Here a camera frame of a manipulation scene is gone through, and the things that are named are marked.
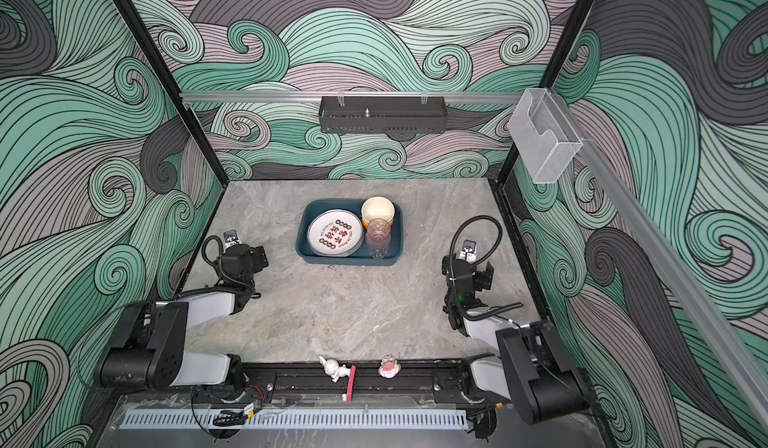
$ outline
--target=black metal frame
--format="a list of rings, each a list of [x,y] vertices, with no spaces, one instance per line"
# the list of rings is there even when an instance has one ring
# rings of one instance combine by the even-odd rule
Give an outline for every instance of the black metal frame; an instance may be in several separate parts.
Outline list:
[[[471,359],[401,360],[401,370],[394,378],[379,375],[378,360],[340,360],[340,364],[356,366],[352,400],[370,400],[370,396],[400,396],[411,398],[416,406],[455,404],[461,410],[485,408],[497,403],[509,403],[504,397],[478,390],[469,372]],[[339,398],[346,393],[347,378],[338,382],[322,372],[319,362],[243,363],[248,387],[258,386],[264,401],[277,406],[311,406],[328,397]],[[222,402],[222,386],[196,386],[195,403],[228,407]],[[247,390],[243,405],[255,398],[258,391]]]
[[[187,126],[187,129],[192,135],[192,138],[194,138],[194,140],[197,142],[197,146],[200,147],[200,150],[203,152],[203,155],[208,161],[208,164],[214,170],[214,174],[216,174],[219,183],[221,183],[222,186],[226,188],[226,184],[229,182],[229,177],[226,176],[224,166],[221,165],[219,158],[214,152],[214,149],[210,146],[210,143],[208,143],[208,139],[205,136],[203,127],[200,126],[197,117],[192,112],[192,110],[186,108],[184,103],[181,101],[181,97],[179,95],[181,93],[181,89],[176,83],[176,79],[165,65],[165,61],[160,55],[160,51],[152,41],[152,37],[150,36],[146,25],[143,21],[141,21],[139,12],[136,10],[136,6],[134,6],[133,2],[130,0],[112,0],[112,2],[118,8],[118,11],[123,17],[125,24],[128,25],[130,32],[133,33],[139,48],[141,48],[141,51],[146,55],[150,67],[160,80],[160,84],[163,86],[166,93],[168,94],[168,97],[170,97],[170,100],[176,107],[179,116]]]
[[[552,53],[552,58],[547,64],[547,69],[544,70],[542,80],[538,84],[539,88],[552,88],[554,86],[554,82],[557,80],[563,64],[565,64],[565,59],[568,58],[571,48],[581,33],[581,27],[587,21],[593,3],[594,0],[576,0],[571,15],[565,23],[563,34],[560,36],[560,40],[558,40]]]
[[[205,228],[203,229],[203,232],[200,233],[200,239],[197,240],[195,249],[192,252],[193,254],[199,253],[201,248],[203,247],[203,240],[205,240],[206,233],[210,231],[210,224],[214,222],[214,216],[216,215],[216,212],[219,211],[219,205],[221,204],[221,200],[224,199],[224,194],[226,193],[227,186],[228,185],[226,184],[222,187],[221,194],[219,194],[219,199],[216,200],[216,205],[214,206],[214,210],[210,213],[210,216],[208,217],[208,221],[205,224]],[[195,260],[195,256],[193,255],[192,258],[190,258],[189,263],[187,263],[187,267],[181,273],[181,277],[179,278],[179,284],[176,287],[176,291],[174,294],[181,291],[181,289],[187,283],[187,278],[190,276],[190,272],[192,271],[192,265],[194,264],[194,260]]]
[[[200,125],[196,115],[192,110],[184,106],[180,97],[180,88],[178,87],[178,84],[173,78],[170,70],[165,65],[165,62],[162,59],[158,48],[156,47],[154,41],[151,39],[149,31],[141,20],[134,4],[130,0],[112,1],[118,8],[118,11],[128,25],[128,28],[133,33],[134,38],[139,44],[139,47],[146,55],[150,67],[158,76],[160,84],[171,98],[174,106],[178,110],[180,117],[189,129],[190,134],[196,141],[197,145],[200,147],[200,150],[204,154],[206,160],[214,170],[217,179],[224,188],[221,195],[219,196],[218,201],[216,202],[216,207],[214,208],[214,213],[216,213],[219,204],[221,203],[221,200],[223,199],[223,196],[226,192],[226,187],[229,181],[224,167],[221,165],[221,162],[216,156],[215,151],[208,142],[204,130]],[[562,37],[555,47],[552,60],[548,64],[548,67],[542,76],[542,80],[539,84],[541,88],[552,88],[554,85],[557,75],[559,74],[562,65],[564,64],[566,57],[571,51],[571,47],[578,38],[578,34],[581,32],[581,27],[587,19],[593,2],[594,0],[577,0],[574,8],[571,11],[570,17],[568,18]],[[536,309],[542,318],[551,319],[552,316],[549,307],[547,306],[543,290],[538,282],[537,275],[535,273],[532,262],[528,257],[528,253],[525,251],[522,242],[522,236],[520,235],[520,231],[514,222],[512,217],[512,210],[510,209],[509,202],[506,195],[504,194],[504,184],[508,180],[509,175],[512,173],[512,168],[517,161],[518,156],[519,153],[517,148],[512,146],[506,159],[504,160],[504,164],[502,165],[498,176],[496,179],[489,178],[488,184],[490,185],[492,193],[494,194],[494,199],[502,215],[504,226],[507,229],[525,280],[531,289]],[[204,233],[207,233],[210,229],[212,220],[213,217],[208,220]],[[200,250],[203,239],[204,236],[201,236],[195,252]],[[189,272],[192,268],[193,262],[194,258],[190,260],[187,268],[184,270],[180,279],[179,287],[184,286],[184,283],[186,282]],[[432,396],[432,401],[437,402],[437,400],[440,400],[439,403],[451,403],[451,401],[448,400],[451,399],[451,394],[456,396],[456,387],[444,386],[440,390],[434,390],[435,384],[440,385],[445,384],[446,382],[446,380],[438,379],[436,376],[438,376],[440,373],[443,373],[445,377],[450,378],[452,376],[451,374],[456,374],[456,369],[462,366],[465,362],[466,360],[409,360],[402,363],[403,371],[398,374],[395,379],[386,380],[380,376],[377,377],[378,374],[376,374],[376,376],[373,375],[373,373],[378,368],[378,362],[370,360],[356,361],[354,362],[358,369],[356,377],[359,376],[359,378],[356,380],[357,383],[355,385],[353,397],[354,394],[364,396],[366,394],[380,394],[383,391],[387,393],[402,392],[403,394],[410,395],[421,394],[427,395],[428,397]],[[346,383],[339,382],[338,384],[333,384],[328,376],[318,376],[317,366],[317,364],[244,364],[244,371],[246,373],[250,372],[253,376],[253,379],[257,382],[267,382],[268,380],[272,379],[274,388],[272,391],[264,393],[268,401],[274,401],[274,396],[285,396],[286,403],[289,403],[289,400],[292,397],[302,397],[308,394],[311,396],[320,394],[338,394],[346,391]],[[282,383],[281,378],[278,377],[277,373],[281,370],[283,372],[286,370],[292,370],[291,373],[295,375],[290,378],[289,384],[287,382]],[[360,385],[361,379],[369,380],[370,383]],[[208,395],[208,392],[206,392],[205,388],[200,388],[198,393],[195,395],[196,397],[206,396]],[[599,409],[597,400],[590,399],[590,402],[592,405],[592,410],[594,410],[597,414],[595,419],[600,426],[600,432],[603,434],[604,440],[609,446],[614,446],[610,431],[606,428],[607,425],[605,425],[605,421],[601,419],[604,417],[604,415]],[[464,405],[467,405],[467,408],[470,410],[468,414],[479,410],[479,408],[477,408],[478,405],[474,405],[473,407],[473,405],[466,403],[462,404],[459,401],[453,401],[453,403],[455,403],[458,407],[464,407]],[[93,445],[95,441],[98,441],[98,436],[92,436],[91,440],[89,441],[89,445]]]
[[[525,282],[528,284],[528,289],[531,290],[531,298],[533,298],[538,316],[541,317],[541,319],[551,320],[552,312],[549,309],[549,305],[547,305],[547,299],[544,296],[542,286],[538,282],[538,276],[536,275],[533,263],[528,257],[528,252],[525,251],[523,238],[512,217],[512,210],[509,207],[507,196],[504,194],[502,187],[494,180],[489,179],[488,184],[491,186],[491,193],[493,193],[493,197],[496,200],[498,211],[502,214],[504,227],[507,229],[509,241],[512,242],[512,249],[514,250],[515,256],[517,256]]]

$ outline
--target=white rabbit figurine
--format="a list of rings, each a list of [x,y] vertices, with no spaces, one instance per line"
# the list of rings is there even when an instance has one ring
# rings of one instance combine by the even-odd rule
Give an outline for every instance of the white rabbit figurine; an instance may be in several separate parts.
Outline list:
[[[326,360],[323,357],[319,357],[322,367],[325,368],[326,375],[330,376],[333,383],[339,381],[342,376],[350,376],[352,370],[347,368],[346,365],[339,366],[339,362],[336,360]]]

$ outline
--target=clear plastic cup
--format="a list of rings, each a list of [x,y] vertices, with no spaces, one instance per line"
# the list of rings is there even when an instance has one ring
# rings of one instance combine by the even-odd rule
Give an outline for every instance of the clear plastic cup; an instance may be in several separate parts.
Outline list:
[[[384,258],[389,251],[389,242],[392,240],[392,229],[389,222],[383,218],[376,218],[368,223],[366,242],[371,258]]]

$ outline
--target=transparent holder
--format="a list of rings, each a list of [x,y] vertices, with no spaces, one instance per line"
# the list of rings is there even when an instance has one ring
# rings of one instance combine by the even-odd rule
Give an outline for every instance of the transparent holder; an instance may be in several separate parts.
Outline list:
[[[581,148],[576,121],[562,96],[527,88],[509,119],[509,133],[533,183],[556,183]]]

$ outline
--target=small toy figurine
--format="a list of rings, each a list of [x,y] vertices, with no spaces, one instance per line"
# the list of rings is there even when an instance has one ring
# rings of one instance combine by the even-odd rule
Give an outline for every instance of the small toy figurine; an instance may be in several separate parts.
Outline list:
[[[379,367],[379,374],[385,378],[392,378],[400,373],[400,365],[397,358],[388,354],[382,358],[382,366]]]
[[[339,362],[336,360],[333,360],[333,359],[326,360],[323,357],[319,357],[319,358],[320,358],[320,363],[322,364],[322,367],[325,368],[326,375],[331,377],[331,379],[333,380],[333,383],[339,381],[339,378],[341,378],[342,376],[350,376],[350,373],[352,372],[352,370],[350,368],[347,368],[346,365],[339,366]]]

